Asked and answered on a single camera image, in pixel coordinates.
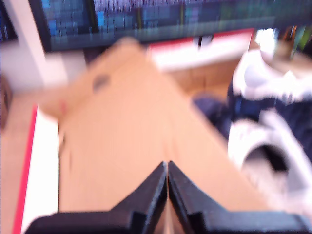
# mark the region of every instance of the dark blue fabric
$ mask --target dark blue fabric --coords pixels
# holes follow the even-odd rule
[[[206,116],[211,124],[213,124],[221,134],[229,140],[232,121],[227,105],[208,95],[201,95],[194,98],[193,103]]]
[[[286,102],[287,98],[284,101],[277,98],[247,100],[241,95],[233,94],[232,84],[228,89],[228,105],[232,121],[246,117],[258,121],[261,110],[274,107],[288,123],[292,133],[312,162],[312,100],[292,104]]]

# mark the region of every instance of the white fabric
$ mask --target white fabric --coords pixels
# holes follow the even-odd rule
[[[250,119],[241,119],[232,124],[229,158],[265,196],[270,206],[312,217],[311,163],[294,136],[288,133],[287,124],[272,113],[261,113],[263,125]],[[289,167],[288,174],[275,173],[265,157],[247,160],[252,154],[264,156],[261,146],[280,149]],[[300,188],[290,189],[289,181],[298,182]]]
[[[311,79],[297,79],[291,71],[282,74],[262,59],[260,50],[246,52],[233,75],[233,92],[246,99],[282,99],[292,96],[287,104],[302,101],[303,95],[312,93]]]

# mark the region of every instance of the dark spot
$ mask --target dark spot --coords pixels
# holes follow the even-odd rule
[[[96,93],[101,87],[108,85],[110,78],[108,75],[97,76],[93,81],[93,92]]]

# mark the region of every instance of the white panel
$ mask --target white panel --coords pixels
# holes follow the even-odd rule
[[[251,33],[240,33],[215,38],[200,49],[194,43],[186,43],[185,46],[175,46],[173,49],[152,49],[150,53],[161,71],[193,68],[241,57],[249,48],[251,36]]]
[[[68,73],[81,71],[83,52],[45,54],[28,0],[3,0],[19,37],[18,43],[1,45],[2,70],[14,91],[66,84]]]
[[[58,211],[58,151],[58,123],[38,109],[21,233],[36,218]]]

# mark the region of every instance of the cardboard edge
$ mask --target cardboard edge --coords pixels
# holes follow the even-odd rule
[[[28,176],[29,176],[29,167],[30,167],[30,160],[31,160],[31,153],[33,148],[34,142],[34,134],[35,134],[35,125],[37,119],[37,111],[38,107],[33,107],[33,114],[32,119],[30,122],[28,140],[27,140],[27,148],[26,148],[26,155],[24,160],[24,166],[19,186],[19,197],[15,211],[14,223],[13,223],[13,230],[12,234],[20,234],[22,222],[23,222],[23,215],[24,215],[24,208],[25,208],[25,200],[26,200],[26,191],[27,191],[27,183],[28,183]]]

